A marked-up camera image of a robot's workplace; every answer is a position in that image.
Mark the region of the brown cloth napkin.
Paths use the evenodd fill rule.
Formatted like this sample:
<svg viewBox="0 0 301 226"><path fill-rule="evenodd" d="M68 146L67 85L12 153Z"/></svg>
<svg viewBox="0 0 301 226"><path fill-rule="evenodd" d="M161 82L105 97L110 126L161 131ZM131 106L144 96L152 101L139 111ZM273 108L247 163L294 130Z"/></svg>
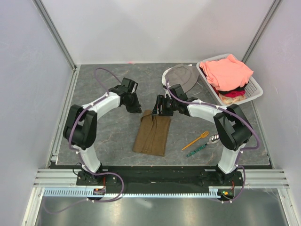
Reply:
<svg viewBox="0 0 301 226"><path fill-rule="evenodd" d="M171 118L169 116L152 115L151 110L144 111L133 152L165 156L170 123Z"/></svg>

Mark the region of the orange plastic fork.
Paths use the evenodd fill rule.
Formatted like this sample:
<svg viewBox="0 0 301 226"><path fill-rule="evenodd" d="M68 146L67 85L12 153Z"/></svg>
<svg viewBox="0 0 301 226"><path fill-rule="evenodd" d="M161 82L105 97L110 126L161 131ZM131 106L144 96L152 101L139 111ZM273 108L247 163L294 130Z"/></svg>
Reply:
<svg viewBox="0 0 301 226"><path fill-rule="evenodd" d="M194 143L196 143L200 139L205 138L208 135L209 135L209 131L208 130L205 131L205 132L203 132L203 133L201 133L199 137L197 137L196 139L194 139L193 141L191 141L189 144L187 144L185 147L183 147L182 151L185 150L186 148L190 147L191 145L193 145Z"/></svg>

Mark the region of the spoon with green handle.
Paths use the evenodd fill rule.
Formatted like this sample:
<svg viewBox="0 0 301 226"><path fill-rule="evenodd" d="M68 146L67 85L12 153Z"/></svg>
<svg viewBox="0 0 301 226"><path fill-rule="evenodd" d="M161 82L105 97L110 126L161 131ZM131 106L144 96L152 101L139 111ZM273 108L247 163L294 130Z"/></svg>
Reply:
<svg viewBox="0 0 301 226"><path fill-rule="evenodd" d="M212 136L209 138L208 142L206 142L204 145L198 147L198 148L195 149L194 151L188 153L188 154L186 155L186 157L187 157L187 158L188 158L188 157L191 157L192 155L194 155L194 154L196 154L197 152L201 151L202 149L204 149L204 148L207 147L208 145L218 143L218 142L219 142L219 139L220 139L220 137L219 137L218 134L212 135Z"/></svg>

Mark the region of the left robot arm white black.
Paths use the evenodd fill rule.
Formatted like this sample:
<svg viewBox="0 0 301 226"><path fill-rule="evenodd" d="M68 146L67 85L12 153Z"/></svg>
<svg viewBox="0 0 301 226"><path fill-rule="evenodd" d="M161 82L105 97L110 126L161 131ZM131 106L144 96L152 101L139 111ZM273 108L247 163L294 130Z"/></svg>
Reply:
<svg viewBox="0 0 301 226"><path fill-rule="evenodd" d="M108 89L91 103L70 107L63 137L68 140L69 148L79 155L82 170L78 172L77 185L92 186L103 182L105 175L94 147L97 122L106 113L122 105L128 113L141 113L137 87L138 83L134 80L123 78L119 85Z"/></svg>

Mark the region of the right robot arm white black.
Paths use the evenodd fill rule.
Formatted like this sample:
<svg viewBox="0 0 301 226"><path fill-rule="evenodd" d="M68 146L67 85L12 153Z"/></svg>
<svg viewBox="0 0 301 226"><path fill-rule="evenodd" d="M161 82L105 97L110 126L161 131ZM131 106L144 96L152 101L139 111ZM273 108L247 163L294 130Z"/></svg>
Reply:
<svg viewBox="0 0 301 226"><path fill-rule="evenodd" d="M216 166L215 179L220 185L227 185L238 168L238 158L251 136L256 132L242 112L232 104L228 107L204 102L195 97L188 98L181 85L167 88L165 95L158 95L153 115L173 116L178 111L189 117L201 118L215 124L219 140L223 145L222 156Z"/></svg>

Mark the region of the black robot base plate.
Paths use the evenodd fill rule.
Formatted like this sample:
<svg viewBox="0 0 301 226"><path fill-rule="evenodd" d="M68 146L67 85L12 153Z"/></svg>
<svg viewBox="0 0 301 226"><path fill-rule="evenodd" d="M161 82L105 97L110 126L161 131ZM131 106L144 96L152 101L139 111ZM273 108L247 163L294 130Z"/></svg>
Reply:
<svg viewBox="0 0 301 226"><path fill-rule="evenodd" d="M223 175L216 166L101 166L98 173L116 173L126 185L167 184L205 186L241 186L243 175L234 170Z"/></svg>

